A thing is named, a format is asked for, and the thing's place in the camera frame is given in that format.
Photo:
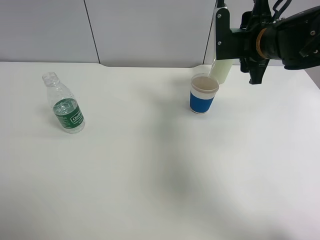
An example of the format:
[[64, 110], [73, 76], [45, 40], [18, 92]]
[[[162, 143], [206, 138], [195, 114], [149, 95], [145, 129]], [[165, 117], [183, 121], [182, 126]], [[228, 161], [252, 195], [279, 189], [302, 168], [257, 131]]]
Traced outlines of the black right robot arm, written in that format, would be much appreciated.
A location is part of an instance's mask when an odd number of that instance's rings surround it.
[[240, 29], [247, 33], [245, 56], [240, 68], [250, 74], [250, 84], [262, 83], [270, 60], [279, 60], [286, 70], [304, 70], [320, 64], [320, 8], [301, 11], [287, 18], [282, 13], [291, 1], [256, 0], [252, 11], [242, 14]]

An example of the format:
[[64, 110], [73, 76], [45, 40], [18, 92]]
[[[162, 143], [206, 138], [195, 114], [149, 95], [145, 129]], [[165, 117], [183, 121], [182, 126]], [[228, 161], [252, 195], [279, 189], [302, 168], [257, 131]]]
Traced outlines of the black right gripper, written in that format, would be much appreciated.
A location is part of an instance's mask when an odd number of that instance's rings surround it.
[[248, 56], [242, 57], [240, 61], [240, 70], [242, 73], [249, 73], [251, 85], [262, 83], [264, 73], [269, 64], [269, 59], [262, 58], [256, 49], [257, 37], [262, 29], [271, 20], [271, 11], [268, 0], [253, 0], [252, 11], [246, 11], [242, 14], [240, 29], [249, 32], [249, 40], [245, 41], [244, 50]]

